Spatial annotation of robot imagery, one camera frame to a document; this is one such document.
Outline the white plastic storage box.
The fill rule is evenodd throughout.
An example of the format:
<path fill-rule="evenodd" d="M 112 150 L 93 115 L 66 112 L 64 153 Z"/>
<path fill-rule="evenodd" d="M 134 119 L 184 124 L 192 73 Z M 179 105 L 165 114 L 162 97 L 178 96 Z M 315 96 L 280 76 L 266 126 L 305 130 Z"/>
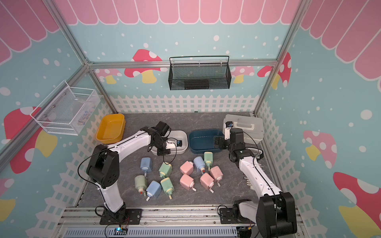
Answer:
<path fill-rule="evenodd" d="M 176 148 L 170 149 L 170 155 L 183 154 L 188 148 L 188 137 L 184 131 L 171 131 L 168 140 L 176 144 Z"/>

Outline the dark teal storage box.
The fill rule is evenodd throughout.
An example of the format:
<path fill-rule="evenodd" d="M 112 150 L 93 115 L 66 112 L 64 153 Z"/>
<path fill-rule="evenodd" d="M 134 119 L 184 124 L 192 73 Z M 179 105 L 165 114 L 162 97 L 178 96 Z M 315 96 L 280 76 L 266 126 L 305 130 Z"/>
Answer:
<path fill-rule="evenodd" d="M 203 154 L 204 152 L 221 152 L 219 148 L 214 147 L 214 138 L 224 136 L 220 130 L 198 130 L 189 134 L 189 148 L 194 154 Z"/>

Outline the pink pencil sharpener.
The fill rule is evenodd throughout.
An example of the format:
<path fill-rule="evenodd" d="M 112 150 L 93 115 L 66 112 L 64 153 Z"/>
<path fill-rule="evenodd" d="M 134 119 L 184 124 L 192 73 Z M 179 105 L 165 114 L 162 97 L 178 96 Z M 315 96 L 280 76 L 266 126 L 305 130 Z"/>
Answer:
<path fill-rule="evenodd" d="M 188 174 L 182 175 L 182 177 L 180 178 L 180 184 L 186 190 L 196 191 L 196 188 L 194 187 L 194 179 L 190 177 Z"/>
<path fill-rule="evenodd" d="M 186 161 L 181 167 L 180 171 L 184 175 L 191 175 L 193 173 L 193 162 Z"/>
<path fill-rule="evenodd" d="M 200 177 L 200 183 L 201 185 L 208 191 L 210 191 L 211 193 L 214 193 L 213 191 L 213 186 L 215 185 L 214 183 L 214 178 L 208 174 L 208 173 L 204 173 L 201 177 Z"/>
<path fill-rule="evenodd" d="M 214 182 L 218 185 L 221 186 L 220 181 L 223 179 L 223 173 L 221 169 L 218 166 L 214 166 L 210 169 L 209 171 L 210 175 L 214 179 Z"/>

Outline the yellow plastic storage box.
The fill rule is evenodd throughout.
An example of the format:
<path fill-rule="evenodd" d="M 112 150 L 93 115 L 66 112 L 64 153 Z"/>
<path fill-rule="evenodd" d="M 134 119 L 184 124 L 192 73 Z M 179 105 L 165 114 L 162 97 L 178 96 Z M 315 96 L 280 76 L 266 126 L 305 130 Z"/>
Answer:
<path fill-rule="evenodd" d="M 126 120 L 123 114 L 110 114 L 102 118 L 96 139 L 103 144 L 114 144 L 122 140 Z"/>

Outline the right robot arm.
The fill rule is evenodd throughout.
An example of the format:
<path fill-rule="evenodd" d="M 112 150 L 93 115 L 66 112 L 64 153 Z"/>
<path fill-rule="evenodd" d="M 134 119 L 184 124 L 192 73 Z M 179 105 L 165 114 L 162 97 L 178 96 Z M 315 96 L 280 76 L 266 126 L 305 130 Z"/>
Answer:
<path fill-rule="evenodd" d="M 229 160 L 243 172 L 259 198 L 259 202 L 252 205 L 248 201 L 240 201 L 237 205 L 239 214 L 255 222 L 263 238 L 297 233 L 293 195 L 283 192 L 266 175 L 258 162 L 264 157 L 263 151 L 247 147 L 244 134 L 242 129 L 231 128 L 224 136 L 213 138 L 215 148 L 229 151 Z"/>

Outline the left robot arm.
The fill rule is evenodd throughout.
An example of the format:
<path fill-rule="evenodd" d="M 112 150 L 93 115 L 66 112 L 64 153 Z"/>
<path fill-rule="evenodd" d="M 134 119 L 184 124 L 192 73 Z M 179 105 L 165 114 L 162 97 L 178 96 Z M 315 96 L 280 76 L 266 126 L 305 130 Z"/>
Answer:
<path fill-rule="evenodd" d="M 143 127 L 132 136 L 110 145 L 98 145 L 88 163 L 86 174 L 102 195 L 104 206 L 113 214 L 121 213 L 125 203 L 121 198 L 117 181 L 120 175 L 120 163 L 129 155 L 143 147 L 156 147 L 158 156 L 171 153 L 168 135 L 171 128 L 160 121 L 154 127 Z"/>

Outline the green pencil sharpener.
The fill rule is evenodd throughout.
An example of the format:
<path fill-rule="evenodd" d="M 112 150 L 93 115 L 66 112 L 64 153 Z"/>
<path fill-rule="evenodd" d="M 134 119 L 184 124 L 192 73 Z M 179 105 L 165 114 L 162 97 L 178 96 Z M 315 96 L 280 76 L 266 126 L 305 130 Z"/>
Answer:
<path fill-rule="evenodd" d="M 164 193 L 170 198 L 172 199 L 172 194 L 174 192 L 174 186 L 170 180 L 170 178 L 164 178 L 160 181 L 160 184 L 162 186 L 162 189 L 164 191 Z"/>
<path fill-rule="evenodd" d="M 213 153 L 210 151 L 206 151 L 206 152 L 204 152 L 203 158 L 204 158 L 204 163 L 205 163 L 206 167 L 210 171 L 210 169 L 212 168 L 212 165 L 213 165 Z"/>
<path fill-rule="evenodd" d="M 169 163 L 163 162 L 159 168 L 159 176 L 162 179 L 168 178 L 173 171 L 173 167 Z"/>

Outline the blue pencil sharpener left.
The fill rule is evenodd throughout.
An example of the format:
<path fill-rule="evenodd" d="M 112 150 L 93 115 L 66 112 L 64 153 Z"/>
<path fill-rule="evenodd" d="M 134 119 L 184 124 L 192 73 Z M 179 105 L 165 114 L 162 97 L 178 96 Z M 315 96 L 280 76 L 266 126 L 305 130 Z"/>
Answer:
<path fill-rule="evenodd" d="M 144 157 L 141 159 L 140 170 L 144 173 L 144 176 L 147 177 L 147 174 L 152 172 L 153 163 L 151 158 Z"/>

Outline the blue pencil sharpener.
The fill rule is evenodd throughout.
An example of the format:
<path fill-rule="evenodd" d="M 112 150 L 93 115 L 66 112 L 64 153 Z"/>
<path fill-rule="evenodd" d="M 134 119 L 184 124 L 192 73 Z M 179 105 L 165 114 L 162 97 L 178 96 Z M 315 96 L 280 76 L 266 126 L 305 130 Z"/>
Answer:
<path fill-rule="evenodd" d="M 146 189 L 146 201 L 149 201 L 151 198 L 158 198 L 162 191 L 162 186 L 157 181 L 152 181 Z"/>
<path fill-rule="evenodd" d="M 147 177 L 147 174 L 152 172 L 153 163 L 151 158 L 144 157 L 141 159 L 140 170 L 144 173 L 144 176 Z"/>
<path fill-rule="evenodd" d="M 205 173 L 205 162 L 201 156 L 197 156 L 193 160 L 193 164 L 198 172 Z"/>

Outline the green pencil sharpener middle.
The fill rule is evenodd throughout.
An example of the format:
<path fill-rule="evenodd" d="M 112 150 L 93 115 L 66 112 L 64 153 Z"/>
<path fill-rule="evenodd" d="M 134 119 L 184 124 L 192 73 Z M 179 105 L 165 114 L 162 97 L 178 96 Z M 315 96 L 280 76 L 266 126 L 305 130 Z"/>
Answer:
<path fill-rule="evenodd" d="M 159 168 L 159 176 L 162 179 L 168 178 L 173 171 L 173 167 L 169 163 L 163 162 Z"/>

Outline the blue pencil sharpener centre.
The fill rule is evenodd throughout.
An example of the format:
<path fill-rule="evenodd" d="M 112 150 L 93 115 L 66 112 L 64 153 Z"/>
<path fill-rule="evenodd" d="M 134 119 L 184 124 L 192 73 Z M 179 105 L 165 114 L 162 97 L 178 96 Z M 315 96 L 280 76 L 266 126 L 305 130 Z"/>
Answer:
<path fill-rule="evenodd" d="M 193 164 L 198 172 L 205 173 L 205 162 L 201 156 L 197 156 L 193 160 Z"/>

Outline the green pencil sharpener lower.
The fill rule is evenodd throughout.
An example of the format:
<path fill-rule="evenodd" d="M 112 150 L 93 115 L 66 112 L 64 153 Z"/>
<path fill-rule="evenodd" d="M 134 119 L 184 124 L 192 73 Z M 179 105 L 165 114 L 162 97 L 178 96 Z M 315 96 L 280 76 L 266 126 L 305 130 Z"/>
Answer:
<path fill-rule="evenodd" d="M 164 193 L 170 198 L 172 199 L 172 194 L 174 192 L 174 186 L 170 180 L 170 178 L 164 178 L 160 181 L 160 184 L 162 186 L 162 189 L 164 191 Z"/>

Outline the blue pencil sharpener lower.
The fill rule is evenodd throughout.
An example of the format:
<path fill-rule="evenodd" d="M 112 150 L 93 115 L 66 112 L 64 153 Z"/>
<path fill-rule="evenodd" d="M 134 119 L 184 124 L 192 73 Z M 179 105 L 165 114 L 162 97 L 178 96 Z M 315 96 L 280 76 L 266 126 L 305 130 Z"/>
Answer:
<path fill-rule="evenodd" d="M 157 181 L 152 181 L 146 189 L 146 201 L 149 201 L 151 198 L 158 198 L 162 191 L 162 186 Z"/>

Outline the pale green round sharpener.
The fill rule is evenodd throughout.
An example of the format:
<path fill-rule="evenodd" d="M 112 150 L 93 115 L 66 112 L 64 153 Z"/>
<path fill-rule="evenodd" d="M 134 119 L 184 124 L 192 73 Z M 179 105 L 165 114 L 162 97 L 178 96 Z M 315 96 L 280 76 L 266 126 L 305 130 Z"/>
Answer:
<path fill-rule="evenodd" d="M 135 188 L 140 193 L 146 196 L 146 189 L 148 188 L 148 180 L 144 175 L 138 175 L 134 179 Z"/>

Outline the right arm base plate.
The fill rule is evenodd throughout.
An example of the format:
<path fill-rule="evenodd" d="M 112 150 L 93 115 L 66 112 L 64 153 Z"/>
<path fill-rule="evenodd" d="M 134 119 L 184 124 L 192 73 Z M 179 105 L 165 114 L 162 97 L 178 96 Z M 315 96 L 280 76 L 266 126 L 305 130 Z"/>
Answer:
<path fill-rule="evenodd" d="M 238 224 L 232 208 L 220 207 L 217 211 L 221 224 Z"/>

